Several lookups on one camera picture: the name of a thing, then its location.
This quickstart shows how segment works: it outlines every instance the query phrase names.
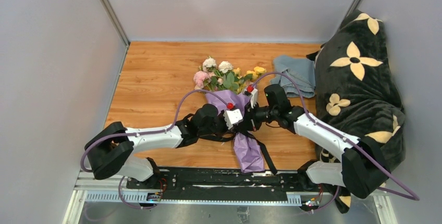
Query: pink flower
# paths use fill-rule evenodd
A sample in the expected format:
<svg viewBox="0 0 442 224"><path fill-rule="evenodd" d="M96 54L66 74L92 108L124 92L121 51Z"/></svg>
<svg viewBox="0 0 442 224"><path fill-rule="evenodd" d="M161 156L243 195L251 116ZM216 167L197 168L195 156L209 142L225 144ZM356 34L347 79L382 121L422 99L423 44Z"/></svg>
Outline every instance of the pink flower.
<svg viewBox="0 0 442 224"><path fill-rule="evenodd" d="M200 88L204 87L204 80L206 79L210 79L210 77L208 73L204 71L198 71L197 73L195 73L195 76L193 76L193 81Z"/></svg>

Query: wooden floor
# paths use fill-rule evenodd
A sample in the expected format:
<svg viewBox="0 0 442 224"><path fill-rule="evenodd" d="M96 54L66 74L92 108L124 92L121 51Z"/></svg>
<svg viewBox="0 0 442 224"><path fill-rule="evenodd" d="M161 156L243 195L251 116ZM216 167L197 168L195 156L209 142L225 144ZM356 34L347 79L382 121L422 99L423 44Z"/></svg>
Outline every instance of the wooden floor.
<svg viewBox="0 0 442 224"><path fill-rule="evenodd" d="M275 57L286 54L305 58L319 47L317 44L132 42L106 125L114 121L133 128L170 124L178 102L195 86L192 79L197 67L208 55L217 63L229 61L242 71L253 70L255 66L271 71ZM259 84L261 95L271 77ZM189 96L181 107L179 119L194 113L204 103L202 94ZM301 105L298 98L292 98L291 103ZM306 103L309 111L315 113L314 99ZM259 104L267 105L264 96L259 97ZM297 169L315 157L313 142L287 130L263 125L253 134L266 144L277 169ZM233 144L198 140L188 147L151 150L137 156L152 157L159 166L239 168Z"/></svg>

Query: bouquet of flowers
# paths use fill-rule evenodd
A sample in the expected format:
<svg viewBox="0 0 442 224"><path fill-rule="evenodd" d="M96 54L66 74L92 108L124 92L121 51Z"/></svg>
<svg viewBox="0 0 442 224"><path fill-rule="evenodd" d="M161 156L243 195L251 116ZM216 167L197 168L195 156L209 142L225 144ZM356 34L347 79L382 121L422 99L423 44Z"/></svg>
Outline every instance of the bouquet of flowers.
<svg viewBox="0 0 442 224"><path fill-rule="evenodd" d="M242 94L242 91L251 81L255 81L265 72L264 68L255 67L253 71L248 70L245 76L242 76L240 68L234 69L228 61L222 61L219 66L216 66L215 59L209 56L199 67L193 81L196 90L207 88L226 102L233 103L244 116L244 107L250 98ZM226 105L212 94L207 93L205 96L207 102L214 105L219 113L222 110L227 110ZM234 151L241 171L245 173L263 171L264 159L261 148L255 139L247 137L244 133L234 133Z"/></svg>
<svg viewBox="0 0 442 224"><path fill-rule="evenodd" d="M193 76L193 81L195 89L207 88L213 92L230 90L238 95L249 85L250 81L258 79L265 72L264 68L255 67L242 76L240 68L234 69L228 61L222 61L219 66L216 66L216 60L209 56Z"/></svg>

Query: white wall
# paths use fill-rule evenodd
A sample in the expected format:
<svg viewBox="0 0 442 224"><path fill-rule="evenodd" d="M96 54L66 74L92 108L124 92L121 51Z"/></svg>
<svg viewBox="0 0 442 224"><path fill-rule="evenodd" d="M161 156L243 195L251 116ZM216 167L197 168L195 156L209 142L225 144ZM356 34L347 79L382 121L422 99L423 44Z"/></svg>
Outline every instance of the white wall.
<svg viewBox="0 0 442 224"><path fill-rule="evenodd" d="M99 0L0 0L0 223L61 223L124 52Z"/></svg>
<svg viewBox="0 0 442 224"><path fill-rule="evenodd" d="M352 0L110 0L132 41L324 42Z"/></svg>
<svg viewBox="0 0 442 224"><path fill-rule="evenodd" d="M393 196L398 222L440 223L442 2L363 0L359 9L385 22L389 60L407 114L406 159L394 174L422 199Z"/></svg>

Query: white flower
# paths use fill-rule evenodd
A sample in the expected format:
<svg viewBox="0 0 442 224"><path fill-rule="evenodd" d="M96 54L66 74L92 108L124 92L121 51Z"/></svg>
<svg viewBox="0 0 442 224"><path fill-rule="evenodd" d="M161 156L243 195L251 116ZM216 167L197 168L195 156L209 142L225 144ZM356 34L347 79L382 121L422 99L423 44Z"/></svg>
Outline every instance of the white flower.
<svg viewBox="0 0 442 224"><path fill-rule="evenodd" d="M222 61L221 64L219 64L218 69L222 73L227 73L229 70L233 70L234 66L228 61Z"/></svg>
<svg viewBox="0 0 442 224"><path fill-rule="evenodd" d="M203 62L203 67L206 67L206 68L216 67L216 60L213 59L211 56L209 56L208 59L206 59Z"/></svg>

